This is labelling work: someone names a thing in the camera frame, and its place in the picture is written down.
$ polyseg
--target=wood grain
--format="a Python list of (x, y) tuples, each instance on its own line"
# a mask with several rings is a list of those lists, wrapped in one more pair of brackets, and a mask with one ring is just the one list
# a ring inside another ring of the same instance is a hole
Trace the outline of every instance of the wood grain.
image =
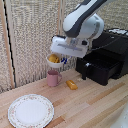
[[(8, 108), (26, 94), (42, 95), (53, 103), (54, 117), (46, 128), (110, 128), (128, 102), (128, 75), (102, 86), (88, 78), (82, 80), (74, 69), (61, 74), (59, 86), (49, 87), (42, 79), (1, 94), (0, 128), (13, 128), (7, 118)], [(73, 80), (78, 89), (70, 90), (67, 80)]]

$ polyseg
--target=wicker wall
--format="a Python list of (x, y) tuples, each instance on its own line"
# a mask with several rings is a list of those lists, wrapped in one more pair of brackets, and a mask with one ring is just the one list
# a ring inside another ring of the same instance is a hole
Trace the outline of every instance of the wicker wall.
[[(50, 67), (45, 58), (58, 34), (62, 0), (5, 1), (18, 87), (46, 77)], [(74, 66), (68, 63), (58, 71)]]
[(0, 93), (14, 88), (3, 1), (0, 0)]
[[(22, 86), (46, 77), (45, 57), (50, 53), (51, 38), (62, 30), (63, 19), (83, 0), (5, 0), (13, 50), (16, 84)], [(98, 14), (105, 29), (127, 29), (127, 0), (116, 0)], [(73, 57), (59, 71), (74, 68)]]

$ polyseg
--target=white bowl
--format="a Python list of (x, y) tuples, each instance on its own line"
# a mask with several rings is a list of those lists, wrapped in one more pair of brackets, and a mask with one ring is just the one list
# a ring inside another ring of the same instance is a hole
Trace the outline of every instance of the white bowl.
[(57, 57), (59, 57), (59, 60), (60, 60), (60, 63), (53, 63), (51, 61), (49, 61), (49, 57), (51, 56), (51, 54), (49, 54), (47, 57), (46, 57), (46, 60), (47, 60), (47, 63), (50, 67), (52, 68), (60, 68), (63, 66), (64, 62), (61, 62), (61, 55), (60, 54), (57, 54), (57, 53), (54, 53), (55, 55), (57, 55)]

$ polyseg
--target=yellow object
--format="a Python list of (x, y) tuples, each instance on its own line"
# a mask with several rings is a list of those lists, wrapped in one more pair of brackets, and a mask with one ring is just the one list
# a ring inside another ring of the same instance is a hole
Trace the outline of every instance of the yellow object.
[(49, 57), (49, 61), (53, 62), (53, 63), (59, 63), (60, 60), (59, 60), (59, 57), (57, 57), (55, 54), (52, 54), (50, 57)]
[(76, 90), (78, 87), (76, 86), (76, 84), (72, 81), (72, 80), (68, 80), (66, 81), (66, 84), (68, 85), (68, 87), (71, 89), (71, 90)]

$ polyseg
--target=white plate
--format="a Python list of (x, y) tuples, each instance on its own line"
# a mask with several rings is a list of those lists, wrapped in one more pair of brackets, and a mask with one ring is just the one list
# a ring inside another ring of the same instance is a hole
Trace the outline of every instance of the white plate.
[(8, 109), (8, 119), (16, 128), (43, 128), (52, 120), (53, 115), (52, 103), (36, 94), (16, 99)]

